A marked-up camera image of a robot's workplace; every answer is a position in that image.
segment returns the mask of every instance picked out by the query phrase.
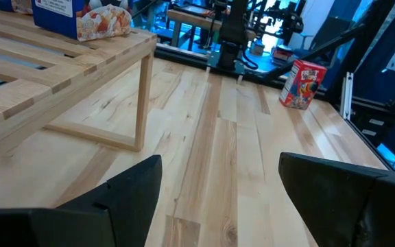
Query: wooden bench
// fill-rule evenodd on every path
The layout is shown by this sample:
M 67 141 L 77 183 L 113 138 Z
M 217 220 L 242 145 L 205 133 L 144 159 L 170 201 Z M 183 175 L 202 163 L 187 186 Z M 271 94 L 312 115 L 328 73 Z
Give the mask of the wooden bench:
M 45 127 L 118 148 L 144 146 L 147 105 L 156 35 L 132 30 L 118 36 L 79 42 L 36 27 L 27 15 L 0 11 L 0 154 Z M 1 59 L 16 58 L 38 68 Z M 141 60 L 135 138 L 57 116 Z

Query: black metal structure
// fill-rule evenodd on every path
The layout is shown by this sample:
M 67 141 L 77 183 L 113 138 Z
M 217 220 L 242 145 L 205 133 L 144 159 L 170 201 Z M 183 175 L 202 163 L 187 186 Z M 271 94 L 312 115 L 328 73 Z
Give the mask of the black metal structure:
M 345 76 L 347 71 L 352 73 L 356 71 L 356 68 L 362 61 L 363 56 L 370 47 L 374 37 L 379 32 L 379 29 L 381 28 L 394 4 L 395 0 L 376 0 L 372 2 L 372 5 L 368 9 L 364 20 L 364 23 L 366 23 L 367 26 L 361 35 L 353 41 L 348 53 L 346 54 L 346 57 L 342 61 L 342 65 L 337 72 L 335 81 L 332 83 L 332 87 L 328 90 L 327 96 L 330 103 L 338 103 L 342 89 L 342 78 Z
M 288 45 L 289 41 L 294 32 L 300 33 L 304 28 L 302 19 L 300 18 L 300 13 L 305 5 L 305 0 L 300 0 L 299 4 L 294 2 L 289 2 L 289 5 L 285 9 L 280 9 L 281 1 L 277 0 L 272 7 L 268 9 L 265 8 L 267 0 L 263 0 L 257 3 L 254 1 L 252 7 L 250 8 L 248 14 L 251 19 L 255 21 L 252 30 L 256 33 L 256 38 L 261 40 L 264 34 L 274 36 L 283 39 L 283 44 Z M 262 23 L 261 19 L 264 16 L 268 16 L 268 22 Z M 275 25 L 277 21 L 282 21 L 281 28 L 276 33 L 266 32 L 265 28 L 268 25 Z
M 380 1 L 379 3 L 384 5 L 384 7 L 378 5 L 378 8 L 380 8 L 379 11 L 383 14 L 388 14 L 390 12 L 383 8 L 390 8 L 395 4 L 395 2 L 391 3 L 389 1 Z M 373 21 L 376 23 L 376 28 L 383 24 L 382 19 L 374 19 Z M 395 52 L 395 18 L 391 21 L 390 26 L 385 29 L 382 37 L 377 41 L 376 45 L 374 45 L 371 52 L 363 59 L 366 50 L 372 43 L 372 37 L 377 33 L 371 30 L 368 31 L 371 32 L 371 34 L 364 34 L 366 40 L 355 40 L 353 42 L 346 56 L 346 60 L 348 59 L 348 61 L 346 62 L 344 60 L 344 65 L 339 69 L 335 81 L 328 91 L 327 100 L 330 103 L 338 104 L 342 89 L 340 75 L 346 71 L 355 72 L 355 86 L 353 90 L 355 93 L 359 93 L 357 94 L 358 96 L 361 95 L 361 90 L 364 90 L 363 92 L 369 91 L 371 94 L 376 94 L 374 89 L 369 89 L 369 85 L 379 90 L 381 89 L 381 87 L 378 86 L 378 83 L 381 83 L 379 80 L 382 76 L 388 78 L 388 73 L 384 74 L 381 70 L 387 67 L 388 61 Z M 395 81 L 392 80 L 387 83 L 393 85 Z M 385 146 L 385 141 L 394 143 L 395 147 L 395 141 L 391 141 L 391 132 L 395 132 L 395 88 L 384 88 L 383 90 L 387 92 L 393 90 L 393 94 L 386 93 L 391 99 L 390 102 L 387 99 L 383 102 L 375 102 L 373 100 L 353 96 L 353 115 L 351 117 L 351 123 L 349 122 L 350 126 L 354 128 L 356 133 L 358 133 L 363 140 L 368 140 L 372 151 L 378 156 L 382 155 L 379 154 L 376 147 L 380 146 L 380 144 L 384 144 Z M 390 163 L 383 157 L 381 160 L 389 169 L 394 169 L 395 163 Z
M 0 209 L 0 246 L 143 247 L 162 172 L 153 155 L 56 209 Z
M 395 246 L 395 172 L 282 153 L 278 173 L 318 246 Z
M 200 6 L 200 5 L 196 5 L 196 4 L 192 4 L 192 3 L 185 3 L 184 5 L 178 5 L 178 4 L 172 4 L 171 5 L 171 9 L 173 10 L 177 10 L 177 11 L 181 11 L 187 14 L 192 14 L 192 15 L 197 15 L 200 17 L 208 17 L 208 14 L 205 14 L 203 12 L 198 13 L 196 11 L 191 11 L 190 9 L 199 9 L 199 10 L 208 10 L 211 11 L 211 8 L 205 7 L 205 6 Z
M 317 58 L 319 55 L 324 54 L 328 51 L 334 50 L 337 47 L 347 43 L 348 41 L 354 39 L 355 37 L 357 37 L 358 35 L 362 34 L 364 32 L 364 30 L 366 29 L 366 24 L 361 23 L 360 25 L 346 30 L 345 32 L 343 32 L 339 37 L 334 38 L 333 40 L 330 40 L 329 42 L 317 47 L 316 49 L 314 49 L 313 51 L 309 52 L 308 54 L 302 56 L 300 59 L 301 60 L 307 60 L 310 61 L 314 58 Z M 274 69 L 272 71 L 270 71 L 266 76 L 265 79 L 266 80 L 274 80 L 275 78 L 280 77 L 281 75 L 286 74 L 287 72 L 291 71 L 292 66 L 294 65 L 293 62 L 288 62 L 287 64 Z

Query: floorboard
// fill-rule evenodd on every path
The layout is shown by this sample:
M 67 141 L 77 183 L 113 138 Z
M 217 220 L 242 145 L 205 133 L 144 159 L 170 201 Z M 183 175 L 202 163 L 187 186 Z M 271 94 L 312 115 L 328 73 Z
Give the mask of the floorboard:
M 134 133 L 139 65 L 62 114 Z M 146 246 L 316 246 L 278 175 L 281 152 L 385 169 L 326 102 L 285 108 L 280 91 L 154 60 L 139 153 L 41 130 L 0 157 L 0 208 L 55 207 L 152 154 L 163 158 Z

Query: cereal box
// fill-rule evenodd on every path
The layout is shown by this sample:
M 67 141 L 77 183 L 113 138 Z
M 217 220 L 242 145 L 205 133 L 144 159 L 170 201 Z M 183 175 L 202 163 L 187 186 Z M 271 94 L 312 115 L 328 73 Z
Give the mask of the cereal box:
M 130 33 L 128 0 L 33 0 L 34 22 L 80 41 Z
M 327 69 L 323 66 L 295 60 L 281 91 L 280 102 L 284 106 L 307 109 L 326 72 Z
M 0 10 L 32 14 L 32 0 L 0 0 Z

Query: label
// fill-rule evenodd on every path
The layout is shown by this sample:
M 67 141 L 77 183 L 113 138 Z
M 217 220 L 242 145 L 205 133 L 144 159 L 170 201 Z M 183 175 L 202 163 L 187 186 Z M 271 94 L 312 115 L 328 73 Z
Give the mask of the label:
M 375 120 L 375 119 L 370 119 L 370 123 L 371 124 L 376 124 L 378 126 L 382 126 L 384 124 L 384 121 L 380 121 L 380 120 Z
M 301 71 L 301 80 L 316 80 L 319 71 L 313 69 L 307 69 Z
M 370 136 L 375 136 L 376 132 L 371 131 L 371 130 L 362 130 L 362 134 L 368 134 Z
M 300 69 L 294 65 L 291 69 L 291 71 L 289 72 L 289 76 L 287 77 L 286 83 L 285 83 L 285 89 L 287 89 L 288 91 L 291 90 L 292 84 L 294 83 L 296 74 L 298 73 Z
M 289 94 L 289 91 L 287 89 L 281 90 L 280 98 L 283 102 L 286 100 L 288 94 Z
M 46 10 L 73 17 L 73 0 L 35 0 L 36 6 Z

